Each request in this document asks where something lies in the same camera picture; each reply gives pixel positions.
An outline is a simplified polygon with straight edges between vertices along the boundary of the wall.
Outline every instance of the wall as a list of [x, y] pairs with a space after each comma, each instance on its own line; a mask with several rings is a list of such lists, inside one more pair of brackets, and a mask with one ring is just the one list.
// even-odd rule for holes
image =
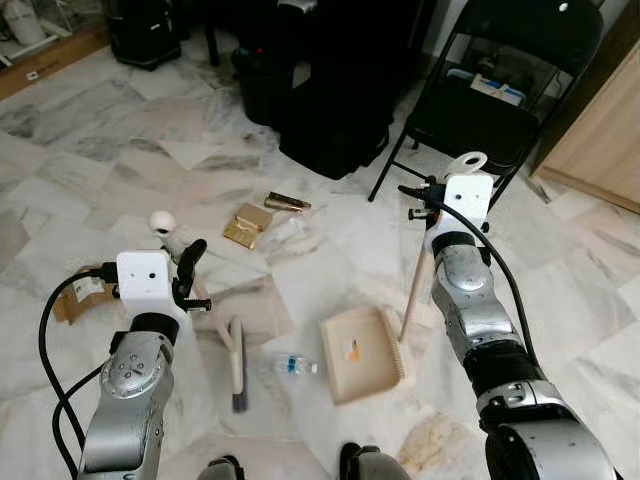
[[[604, 26], [607, 31], [611, 28], [611, 25], [613, 25], [629, 1], [637, 2], [638, 0], [605, 0], [602, 4], [600, 11], [602, 12]], [[453, 25], [456, 23], [458, 15], [466, 3], [467, 0], [438, 0], [431, 25], [429, 26], [429, 32], [424, 42], [423, 51], [425, 53], [436, 57], [440, 55], [442, 47], [451, 33], [451, 29], [453, 29]], [[453, 57], [455, 59], [457, 56], [456, 51], [464, 51], [464, 46], [453, 47], [453, 55], [451, 55], [450, 58]]]

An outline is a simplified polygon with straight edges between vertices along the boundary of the black chair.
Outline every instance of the black chair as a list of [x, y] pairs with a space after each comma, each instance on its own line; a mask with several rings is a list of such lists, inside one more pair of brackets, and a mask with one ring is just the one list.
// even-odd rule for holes
[[[491, 198], [493, 206], [526, 160], [561, 99], [589, 65], [600, 45], [602, 32], [602, 17], [590, 0], [469, 0], [369, 201], [374, 200], [392, 165], [427, 178], [395, 160], [408, 136], [414, 140], [414, 149], [422, 143], [452, 157], [471, 150], [486, 153], [489, 160], [483, 170], [498, 176]], [[569, 75], [571, 82], [544, 115], [530, 102], [516, 107], [481, 93], [470, 88], [469, 81], [444, 74], [445, 67], [451, 66], [447, 54], [460, 35], [517, 49], [548, 64], [554, 72]]]

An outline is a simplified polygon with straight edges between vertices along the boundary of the wooden cabinet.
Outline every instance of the wooden cabinet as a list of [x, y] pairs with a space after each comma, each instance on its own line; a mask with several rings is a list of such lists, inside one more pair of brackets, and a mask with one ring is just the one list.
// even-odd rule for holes
[[640, 213], [640, 44], [534, 171]]

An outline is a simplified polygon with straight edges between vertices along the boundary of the white ball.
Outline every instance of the white ball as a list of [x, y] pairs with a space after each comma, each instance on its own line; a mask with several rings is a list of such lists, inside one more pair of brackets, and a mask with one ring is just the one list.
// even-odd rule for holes
[[149, 216], [149, 228], [158, 236], [165, 237], [176, 228], [176, 219], [165, 210], [158, 210]]

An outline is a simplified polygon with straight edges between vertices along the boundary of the marble floor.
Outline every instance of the marble floor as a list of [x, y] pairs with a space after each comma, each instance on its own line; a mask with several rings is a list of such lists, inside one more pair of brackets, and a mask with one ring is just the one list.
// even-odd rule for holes
[[[233, 45], [221, 41], [223, 51]], [[346, 440], [379, 445], [414, 479], [487, 478], [473, 392], [426, 294], [410, 335], [415, 386], [339, 408], [330, 398], [319, 322], [366, 304], [403, 310], [423, 227], [407, 221], [412, 201], [395, 186], [415, 179], [392, 171], [369, 204], [388, 151], [337, 182], [297, 165], [278, 151], [276, 134], [244, 117], [225, 59], [209, 67], [201, 35], [153, 73], [118, 64], [104, 49], [0, 102], [3, 478], [66, 478], [50, 430], [55, 397], [37, 354], [40, 313], [78, 267], [157, 247], [146, 227], [157, 209], [208, 241], [200, 272], [212, 292], [279, 292], [273, 328], [249, 351], [245, 415], [231, 411], [228, 360], [215, 336], [185, 332], [159, 478], [195, 479], [224, 453], [236, 454], [254, 479], [334, 478]], [[392, 139], [417, 92], [398, 107]], [[439, 172], [448, 161], [409, 146], [400, 153], [409, 163]], [[232, 213], [270, 190], [313, 208], [277, 213], [255, 251], [224, 239]], [[549, 378], [624, 477], [640, 478], [640, 217], [522, 176], [489, 220]], [[497, 272], [496, 288], [516, 318]], [[66, 388], [106, 358], [122, 323], [117, 304], [72, 327], [51, 323], [50, 353]], [[319, 374], [281, 376], [273, 369], [279, 352], [319, 361]], [[97, 396], [91, 384], [73, 400], [84, 425]], [[69, 426], [63, 430], [71, 439]]]

